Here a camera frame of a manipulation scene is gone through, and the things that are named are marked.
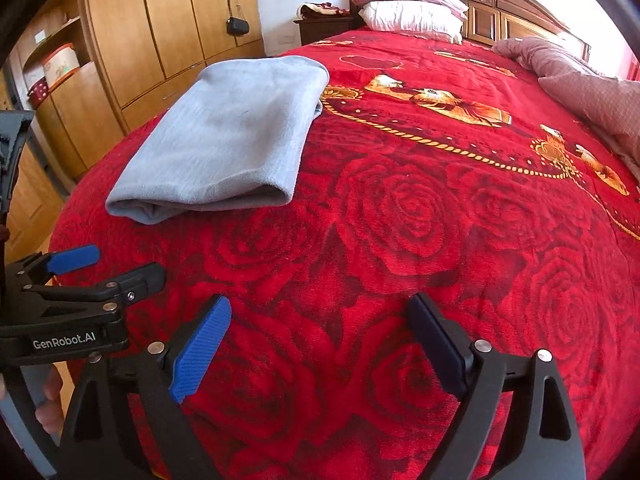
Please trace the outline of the left hand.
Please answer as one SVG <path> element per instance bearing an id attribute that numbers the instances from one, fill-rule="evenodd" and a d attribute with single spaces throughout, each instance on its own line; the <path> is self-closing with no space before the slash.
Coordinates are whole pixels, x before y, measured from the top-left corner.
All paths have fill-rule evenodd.
<path id="1" fill-rule="evenodd" d="M 41 385 L 43 400 L 37 405 L 35 416 L 43 430 L 51 436 L 60 434 L 64 425 L 62 387 L 63 379 L 60 372 L 53 364 L 49 364 Z"/>

